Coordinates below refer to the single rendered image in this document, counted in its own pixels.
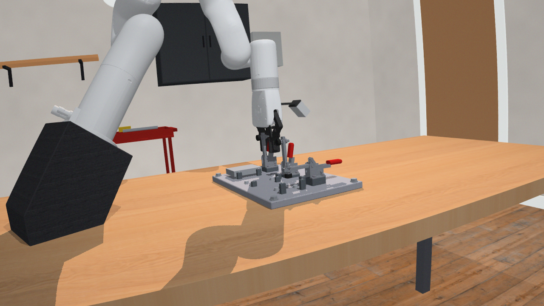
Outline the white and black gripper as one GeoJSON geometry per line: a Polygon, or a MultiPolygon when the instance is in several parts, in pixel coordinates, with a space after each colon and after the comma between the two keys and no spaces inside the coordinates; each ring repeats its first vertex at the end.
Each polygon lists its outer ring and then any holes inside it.
{"type": "Polygon", "coordinates": [[[280,146],[275,144],[283,128],[283,117],[279,88],[264,88],[252,90],[252,124],[259,135],[265,133],[266,148],[269,153],[280,152],[280,146]],[[273,129],[273,131],[272,131],[273,129]]]}

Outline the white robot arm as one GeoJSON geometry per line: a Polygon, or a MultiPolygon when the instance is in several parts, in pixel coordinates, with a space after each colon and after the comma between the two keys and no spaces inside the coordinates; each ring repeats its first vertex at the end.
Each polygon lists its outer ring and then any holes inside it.
{"type": "MultiPolygon", "coordinates": [[[[199,3],[215,32],[223,65],[231,70],[250,67],[252,90],[279,88],[276,43],[273,40],[250,43],[232,0],[199,0],[199,3]]],[[[72,112],[55,105],[53,115],[117,147],[112,140],[164,40],[162,25],[152,16],[160,4],[161,0],[115,1],[112,46],[79,107],[72,112]]]]}

